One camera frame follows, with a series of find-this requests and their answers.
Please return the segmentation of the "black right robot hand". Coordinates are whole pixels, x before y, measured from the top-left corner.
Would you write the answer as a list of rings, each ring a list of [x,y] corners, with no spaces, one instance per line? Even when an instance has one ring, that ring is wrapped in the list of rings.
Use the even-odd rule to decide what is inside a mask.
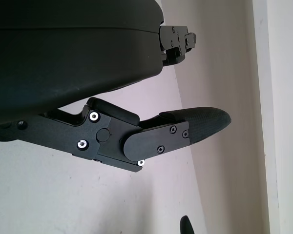
[[[179,223],[179,228],[180,234],[195,234],[191,221],[186,214],[182,215]]]

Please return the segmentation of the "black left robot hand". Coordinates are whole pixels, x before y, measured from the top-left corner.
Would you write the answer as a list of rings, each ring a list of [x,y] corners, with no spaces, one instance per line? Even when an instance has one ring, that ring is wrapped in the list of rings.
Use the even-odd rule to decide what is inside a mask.
[[[140,121],[97,94],[158,75],[196,44],[154,0],[0,0],[0,141],[138,172],[148,158],[226,128],[217,108]]]

